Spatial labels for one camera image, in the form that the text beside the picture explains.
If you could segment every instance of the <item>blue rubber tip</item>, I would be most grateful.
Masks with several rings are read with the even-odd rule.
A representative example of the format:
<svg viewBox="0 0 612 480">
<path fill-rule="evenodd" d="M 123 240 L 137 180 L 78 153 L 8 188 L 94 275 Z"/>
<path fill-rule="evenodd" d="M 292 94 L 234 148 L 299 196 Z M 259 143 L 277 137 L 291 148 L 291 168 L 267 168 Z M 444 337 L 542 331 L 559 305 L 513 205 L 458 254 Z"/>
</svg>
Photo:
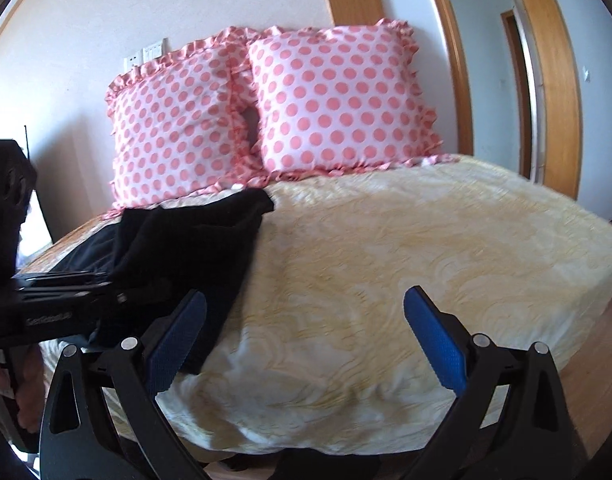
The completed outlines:
<svg viewBox="0 0 612 480">
<path fill-rule="evenodd" d="M 164 334 L 145 364 L 145 387 L 151 396 L 165 392 L 190 352 L 206 321 L 206 298 L 188 294 L 182 311 Z"/>
<path fill-rule="evenodd" d="M 415 287 L 404 295 L 404 316 L 442 386 L 459 397 L 466 389 L 466 357 L 438 316 L 440 311 Z"/>
</svg>

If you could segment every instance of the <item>electrical socket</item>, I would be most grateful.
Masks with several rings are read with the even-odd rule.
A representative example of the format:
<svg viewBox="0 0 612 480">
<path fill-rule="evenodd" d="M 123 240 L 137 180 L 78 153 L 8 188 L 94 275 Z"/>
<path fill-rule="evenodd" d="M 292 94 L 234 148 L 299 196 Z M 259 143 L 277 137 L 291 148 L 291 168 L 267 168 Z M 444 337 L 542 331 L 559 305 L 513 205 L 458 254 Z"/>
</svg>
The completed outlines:
<svg viewBox="0 0 612 480">
<path fill-rule="evenodd" d="M 144 64 L 144 53 L 142 50 L 138 50 L 134 54 L 124 58 L 124 72 L 128 72 L 134 66 Z"/>
<path fill-rule="evenodd" d="M 144 63 L 150 61 L 151 59 L 155 59 L 156 57 L 161 57 L 166 54 L 166 51 L 164 49 L 165 40 L 166 38 L 164 38 L 163 40 L 156 41 L 155 43 L 142 48 Z"/>
</svg>

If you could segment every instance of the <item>silver screw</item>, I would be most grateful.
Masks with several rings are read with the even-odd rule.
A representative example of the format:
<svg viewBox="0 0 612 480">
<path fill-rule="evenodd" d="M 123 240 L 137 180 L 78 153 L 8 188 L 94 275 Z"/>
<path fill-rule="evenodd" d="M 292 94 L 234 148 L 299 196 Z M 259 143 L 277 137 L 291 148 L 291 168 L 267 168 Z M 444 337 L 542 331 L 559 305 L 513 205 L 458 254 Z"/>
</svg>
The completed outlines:
<svg viewBox="0 0 612 480">
<path fill-rule="evenodd" d="M 546 343 L 538 341 L 537 343 L 535 343 L 535 351 L 538 354 L 546 355 L 548 353 L 548 345 Z"/>
<path fill-rule="evenodd" d="M 64 357 L 73 357 L 77 352 L 77 347 L 75 345 L 68 345 L 63 351 L 62 354 Z"/>
<path fill-rule="evenodd" d="M 137 338 L 136 337 L 127 337 L 122 341 L 122 349 L 124 350 L 132 350 L 137 346 Z"/>
<path fill-rule="evenodd" d="M 485 334 L 475 334 L 472 341 L 480 348 L 486 348 L 490 345 L 490 338 Z"/>
</svg>

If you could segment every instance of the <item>black cloth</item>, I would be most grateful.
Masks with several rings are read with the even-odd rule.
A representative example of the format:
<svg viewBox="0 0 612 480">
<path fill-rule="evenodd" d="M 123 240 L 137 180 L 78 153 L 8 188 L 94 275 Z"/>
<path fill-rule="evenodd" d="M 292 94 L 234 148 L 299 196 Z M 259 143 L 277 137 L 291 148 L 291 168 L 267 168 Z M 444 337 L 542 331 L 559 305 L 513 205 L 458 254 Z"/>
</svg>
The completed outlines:
<svg viewBox="0 0 612 480">
<path fill-rule="evenodd" d="M 141 335 L 195 288 L 206 297 L 206 322 L 181 370 L 198 374 L 240 291 L 262 215 L 273 209 L 262 189 L 245 189 L 203 206 L 126 209 L 118 224 L 78 245 L 51 272 L 107 272 L 110 280 L 131 287 L 166 278 L 173 298 L 138 314 L 102 320 L 92 333 L 67 340 L 86 348 L 111 348 L 126 336 Z"/>
</svg>

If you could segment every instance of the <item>bed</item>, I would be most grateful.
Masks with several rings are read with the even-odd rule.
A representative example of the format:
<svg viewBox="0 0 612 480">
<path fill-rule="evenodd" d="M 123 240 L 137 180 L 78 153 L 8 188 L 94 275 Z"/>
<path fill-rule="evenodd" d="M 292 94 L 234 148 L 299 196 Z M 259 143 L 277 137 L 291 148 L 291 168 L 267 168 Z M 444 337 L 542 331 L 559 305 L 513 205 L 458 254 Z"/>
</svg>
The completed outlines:
<svg viewBox="0 0 612 480">
<path fill-rule="evenodd" d="M 264 217 L 216 347 L 200 375 L 178 374 L 157 398 L 206 462 L 285 447 L 329 454 L 423 447 L 453 396 L 404 320 L 410 286 L 422 285 L 441 310 L 499 344 L 544 341 L 560 370 L 612 297 L 612 225 L 468 156 L 266 189 L 276 211 Z M 91 220 L 26 271 L 51 269 L 113 221 Z M 62 347 L 42 344 L 47 380 Z M 502 394 L 485 423 L 499 416 Z M 107 399 L 120 434 L 130 437 L 112 391 Z"/>
</svg>

